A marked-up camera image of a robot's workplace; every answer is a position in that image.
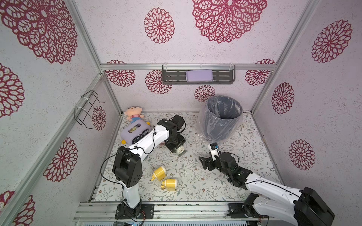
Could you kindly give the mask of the green pencil sharpener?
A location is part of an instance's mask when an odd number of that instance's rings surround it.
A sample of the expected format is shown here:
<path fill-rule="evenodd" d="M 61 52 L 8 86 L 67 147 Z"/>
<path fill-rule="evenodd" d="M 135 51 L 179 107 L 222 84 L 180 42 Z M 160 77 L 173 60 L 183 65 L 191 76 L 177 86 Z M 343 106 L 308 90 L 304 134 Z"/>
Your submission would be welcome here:
<path fill-rule="evenodd" d="M 182 155 L 184 155 L 187 151 L 185 149 L 185 147 L 183 145 L 180 145 L 179 147 L 175 148 L 175 152 L 176 154 L 181 157 Z"/>

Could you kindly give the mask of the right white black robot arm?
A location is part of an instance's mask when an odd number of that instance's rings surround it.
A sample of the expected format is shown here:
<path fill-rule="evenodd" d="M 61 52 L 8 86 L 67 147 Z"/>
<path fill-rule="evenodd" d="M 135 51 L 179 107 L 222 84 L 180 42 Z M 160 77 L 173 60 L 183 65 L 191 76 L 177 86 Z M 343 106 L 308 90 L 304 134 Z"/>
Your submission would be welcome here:
<path fill-rule="evenodd" d="M 243 206 L 249 213 L 267 215 L 294 226 L 330 226 L 335 214 L 318 193 L 309 188 L 291 188 L 267 180 L 237 165 L 230 153 L 199 157 L 206 170 L 218 170 L 235 187 L 250 191 Z"/>

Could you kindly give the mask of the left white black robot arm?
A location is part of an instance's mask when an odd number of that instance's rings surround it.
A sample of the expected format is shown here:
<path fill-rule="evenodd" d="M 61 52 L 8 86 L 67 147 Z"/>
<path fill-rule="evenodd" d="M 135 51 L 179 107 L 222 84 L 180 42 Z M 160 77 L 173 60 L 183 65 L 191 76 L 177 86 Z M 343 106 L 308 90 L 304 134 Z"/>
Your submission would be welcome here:
<path fill-rule="evenodd" d="M 175 115 L 171 119 L 161 119 L 155 127 L 149 126 L 143 120 L 137 120 L 126 127 L 125 131 L 129 132 L 137 124 L 140 127 L 131 133 L 133 139 L 131 139 L 130 145 L 128 147 L 120 146 L 115 154 L 109 156 L 102 163 L 100 168 L 103 179 L 122 186 L 121 204 L 132 211 L 141 205 L 138 182 L 143 174 L 142 162 L 145 158 L 161 143 L 164 143 L 168 150 L 178 156 L 182 156 L 186 152 L 183 146 L 186 140 L 182 135 L 186 129 L 186 123 L 181 116 Z M 111 158 L 114 158 L 112 172 L 116 181 L 103 175 L 104 165 Z"/>

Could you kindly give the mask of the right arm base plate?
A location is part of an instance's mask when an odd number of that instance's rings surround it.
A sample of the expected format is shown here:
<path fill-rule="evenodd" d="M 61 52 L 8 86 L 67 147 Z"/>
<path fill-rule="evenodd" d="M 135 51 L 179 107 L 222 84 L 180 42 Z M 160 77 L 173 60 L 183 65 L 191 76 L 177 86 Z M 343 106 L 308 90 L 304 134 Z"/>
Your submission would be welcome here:
<path fill-rule="evenodd" d="M 245 204 L 243 202 L 229 203 L 229 212 L 226 216 L 231 218 L 264 218 L 266 215 L 260 215 L 256 212 L 250 204 Z"/>

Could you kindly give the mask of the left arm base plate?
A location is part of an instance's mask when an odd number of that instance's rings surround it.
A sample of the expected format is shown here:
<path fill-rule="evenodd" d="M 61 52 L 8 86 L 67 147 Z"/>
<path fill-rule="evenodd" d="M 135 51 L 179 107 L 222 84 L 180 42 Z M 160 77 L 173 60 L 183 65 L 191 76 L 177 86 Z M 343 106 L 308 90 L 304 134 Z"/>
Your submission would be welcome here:
<path fill-rule="evenodd" d="M 139 203 L 135 208 L 130 208 L 125 202 L 117 206 L 115 219 L 153 219 L 155 205 L 151 203 Z"/>

